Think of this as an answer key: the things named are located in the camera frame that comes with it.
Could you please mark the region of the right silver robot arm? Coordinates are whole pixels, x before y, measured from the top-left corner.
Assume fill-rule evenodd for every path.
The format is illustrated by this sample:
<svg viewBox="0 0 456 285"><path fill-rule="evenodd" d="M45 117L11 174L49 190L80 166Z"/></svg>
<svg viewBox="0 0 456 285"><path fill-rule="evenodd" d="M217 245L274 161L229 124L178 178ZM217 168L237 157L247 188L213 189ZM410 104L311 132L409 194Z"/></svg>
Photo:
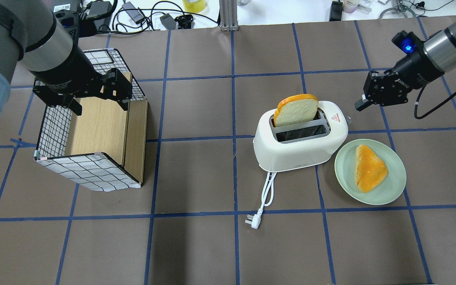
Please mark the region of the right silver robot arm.
<svg viewBox="0 0 456 285"><path fill-rule="evenodd" d="M357 111L370 105L407 103L409 92L456 68L456 22L428 40L420 40L413 32L400 31L391 41L405 56L383 73L369 72L362 99L355 103Z"/></svg>

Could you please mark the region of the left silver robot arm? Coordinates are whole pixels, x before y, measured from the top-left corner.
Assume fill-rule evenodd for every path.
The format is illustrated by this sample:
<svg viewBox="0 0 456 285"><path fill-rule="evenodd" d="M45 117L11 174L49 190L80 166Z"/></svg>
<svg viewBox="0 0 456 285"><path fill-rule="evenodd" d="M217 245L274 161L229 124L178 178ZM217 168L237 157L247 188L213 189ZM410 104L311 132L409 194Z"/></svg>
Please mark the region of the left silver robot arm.
<svg viewBox="0 0 456 285"><path fill-rule="evenodd" d="M10 95L18 62L36 78L33 92L50 108L61 106L82 114L77 99L112 100L127 111L132 84L116 68L96 72L78 47L78 39L97 34L95 22L103 14L62 9L53 11L41 0L0 0L0 114Z"/></svg>

